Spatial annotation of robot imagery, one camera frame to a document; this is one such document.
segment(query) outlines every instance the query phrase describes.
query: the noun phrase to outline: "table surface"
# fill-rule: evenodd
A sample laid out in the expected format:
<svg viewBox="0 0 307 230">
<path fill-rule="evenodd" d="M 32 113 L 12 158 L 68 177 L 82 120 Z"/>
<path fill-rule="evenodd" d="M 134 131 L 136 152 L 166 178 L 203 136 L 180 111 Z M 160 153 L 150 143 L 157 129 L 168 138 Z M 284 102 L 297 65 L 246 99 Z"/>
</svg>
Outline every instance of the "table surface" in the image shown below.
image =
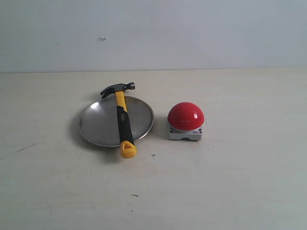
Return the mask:
<svg viewBox="0 0 307 230">
<path fill-rule="evenodd" d="M 307 68 L 0 75 L 0 229 L 305 230 Z M 100 91 L 155 113 L 122 159 L 80 137 Z M 205 113 L 204 140 L 167 139 L 179 102 Z"/>
</svg>

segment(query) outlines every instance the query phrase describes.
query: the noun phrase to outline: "metal plate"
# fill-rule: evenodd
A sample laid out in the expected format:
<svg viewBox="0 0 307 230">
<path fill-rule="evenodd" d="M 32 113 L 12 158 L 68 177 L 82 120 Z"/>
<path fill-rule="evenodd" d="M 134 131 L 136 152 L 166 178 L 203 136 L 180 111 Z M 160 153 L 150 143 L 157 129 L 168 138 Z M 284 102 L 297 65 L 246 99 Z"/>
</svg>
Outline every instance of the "metal plate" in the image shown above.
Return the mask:
<svg viewBox="0 0 307 230">
<path fill-rule="evenodd" d="M 134 141 L 144 137 L 154 124 L 154 113 L 144 101 L 125 96 Z M 95 102 L 80 116 L 79 131 L 87 141 L 103 147 L 120 146 L 115 97 Z"/>
</svg>

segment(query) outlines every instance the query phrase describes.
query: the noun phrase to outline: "yellow handle end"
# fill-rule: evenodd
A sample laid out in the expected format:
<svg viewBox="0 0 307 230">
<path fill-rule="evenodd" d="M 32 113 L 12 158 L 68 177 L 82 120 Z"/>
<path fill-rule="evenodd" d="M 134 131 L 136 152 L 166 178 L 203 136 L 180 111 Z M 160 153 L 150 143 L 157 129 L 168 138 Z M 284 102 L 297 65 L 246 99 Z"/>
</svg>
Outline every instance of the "yellow handle end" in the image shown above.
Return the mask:
<svg viewBox="0 0 307 230">
<path fill-rule="evenodd" d="M 125 140 L 120 144 L 120 155 L 122 158 L 132 158 L 136 155 L 137 150 L 135 145 Z"/>
</svg>

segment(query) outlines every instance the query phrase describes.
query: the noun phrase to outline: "red button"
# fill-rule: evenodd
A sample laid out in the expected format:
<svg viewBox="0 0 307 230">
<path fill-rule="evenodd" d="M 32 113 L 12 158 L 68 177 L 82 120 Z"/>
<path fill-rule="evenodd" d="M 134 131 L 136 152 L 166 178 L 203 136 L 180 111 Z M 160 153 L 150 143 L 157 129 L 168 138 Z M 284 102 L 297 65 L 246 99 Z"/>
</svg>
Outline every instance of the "red button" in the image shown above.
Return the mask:
<svg viewBox="0 0 307 230">
<path fill-rule="evenodd" d="M 176 104 L 168 113 L 169 124 L 180 130 L 194 130 L 199 128 L 205 121 L 202 110 L 190 102 Z"/>
</svg>

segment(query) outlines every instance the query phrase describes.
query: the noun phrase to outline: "claw hammer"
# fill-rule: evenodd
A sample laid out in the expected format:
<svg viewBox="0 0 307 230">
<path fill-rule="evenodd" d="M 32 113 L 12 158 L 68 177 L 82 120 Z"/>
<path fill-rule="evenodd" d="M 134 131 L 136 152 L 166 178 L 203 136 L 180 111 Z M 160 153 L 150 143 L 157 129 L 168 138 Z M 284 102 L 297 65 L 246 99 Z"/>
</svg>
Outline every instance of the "claw hammer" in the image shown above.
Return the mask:
<svg viewBox="0 0 307 230">
<path fill-rule="evenodd" d="M 135 90 L 134 82 L 129 84 L 116 84 L 105 88 L 100 95 L 104 99 L 114 93 L 117 104 L 117 120 L 120 139 L 120 155 L 123 158 L 132 158 L 136 155 L 137 150 L 134 145 L 133 136 L 130 127 L 130 120 L 125 102 L 124 91 Z"/>
</svg>

